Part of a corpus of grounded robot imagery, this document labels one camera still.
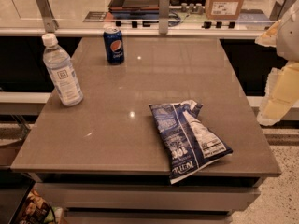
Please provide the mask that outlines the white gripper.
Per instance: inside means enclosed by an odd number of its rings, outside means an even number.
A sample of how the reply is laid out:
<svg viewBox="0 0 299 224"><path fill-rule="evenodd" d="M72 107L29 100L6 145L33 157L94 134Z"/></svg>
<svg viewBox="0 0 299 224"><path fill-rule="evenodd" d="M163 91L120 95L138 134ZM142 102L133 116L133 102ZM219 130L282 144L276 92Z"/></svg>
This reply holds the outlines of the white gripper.
<svg viewBox="0 0 299 224"><path fill-rule="evenodd" d="M299 100L299 0L281 20L259 35L255 43L264 47L277 46L277 55L288 60L281 69L271 69L257 115L261 125L272 126Z"/></svg>

